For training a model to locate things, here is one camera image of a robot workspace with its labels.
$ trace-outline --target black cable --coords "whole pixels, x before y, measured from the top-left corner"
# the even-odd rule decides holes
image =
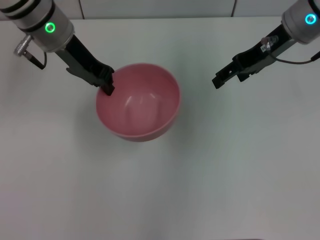
[[[274,59],[274,60],[276,60],[276,61],[278,61],[278,62],[281,62],[281,63],[285,63],[285,64],[295,64],[295,65],[303,65],[303,64],[309,64],[309,63],[312,63],[312,62],[314,62],[315,60],[317,60],[317,59],[314,59],[314,60],[312,60],[312,58],[314,57],[314,56],[316,56],[316,55],[314,55],[312,58],[311,58],[311,60],[309,60],[309,61],[287,61],[287,60],[282,60],[282,59],[279,59],[279,58],[276,58],[275,56],[273,56],[272,55],[272,53],[270,52],[270,51],[266,51],[268,54],[269,54],[269,56],[272,58],[272,59]]]
[[[84,11],[82,10],[81,0],[78,0],[78,2],[79,2],[79,6],[80,6],[80,11],[81,11],[82,19],[85,19]]]
[[[238,3],[238,0],[234,0],[234,4],[233,4],[233,9],[232,9],[231,17],[233,17],[233,16],[235,15],[235,11],[236,11],[237,3]]]
[[[47,66],[47,53],[44,51],[44,63],[43,63],[43,68]]]
[[[45,69],[47,66],[47,53],[44,52],[44,64],[42,64],[38,59],[36,59],[30,52],[25,51],[23,54],[26,59],[28,59],[32,64],[36,65],[41,70]]]

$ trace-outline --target table surface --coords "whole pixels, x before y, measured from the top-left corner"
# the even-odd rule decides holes
[[[15,57],[23,34],[0,22],[1,239],[319,238],[320,63],[211,82],[279,17],[73,22],[101,62],[172,72],[179,116],[150,142],[113,136],[97,118],[97,89],[53,53],[45,70]],[[281,58],[319,49],[296,44]]]

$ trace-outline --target black stripe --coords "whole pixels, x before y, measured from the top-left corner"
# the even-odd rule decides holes
[[[45,15],[45,17],[40,22],[38,22],[36,25],[34,25],[32,27],[29,27],[29,28],[26,28],[26,29],[21,29],[21,28],[19,28],[19,29],[22,32],[31,33],[31,32],[34,32],[34,31],[38,30],[39,28],[42,28],[50,20],[50,18],[54,14],[55,10],[56,10],[56,5],[52,1],[52,6],[51,6],[50,10],[48,11],[47,15]]]
[[[312,10],[314,11],[314,13],[317,15],[318,18],[320,18],[320,10],[317,7],[317,5],[315,4],[314,0],[308,0],[310,7],[312,8]]]
[[[7,8],[0,8],[0,12],[3,12],[4,14],[12,13],[15,10],[18,10],[23,5],[25,5],[28,2],[28,0],[20,0],[16,4],[9,6]]]
[[[17,13],[16,15],[6,16],[10,20],[21,19],[31,13],[40,3],[40,0],[34,0],[33,3],[30,4],[25,10]]]

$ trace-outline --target pink bowl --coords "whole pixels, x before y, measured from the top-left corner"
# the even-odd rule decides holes
[[[180,106],[175,78],[164,68],[147,63],[124,66],[113,74],[115,90],[96,95],[96,112],[115,135],[145,142],[164,134],[173,124]]]

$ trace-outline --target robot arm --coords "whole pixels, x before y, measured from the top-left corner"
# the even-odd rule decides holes
[[[45,53],[56,53],[69,66],[70,74],[112,94],[114,70],[95,59],[79,41],[74,25],[53,0],[0,0],[0,11],[26,34],[14,51],[16,55],[44,68],[27,51],[33,40]]]
[[[306,64],[320,58],[317,53],[306,62],[288,62],[276,57],[294,45],[309,44],[320,35],[320,0],[298,0],[282,15],[281,25],[251,49],[233,57],[232,63],[217,72],[212,80],[216,89],[237,75],[243,82],[275,61]]]

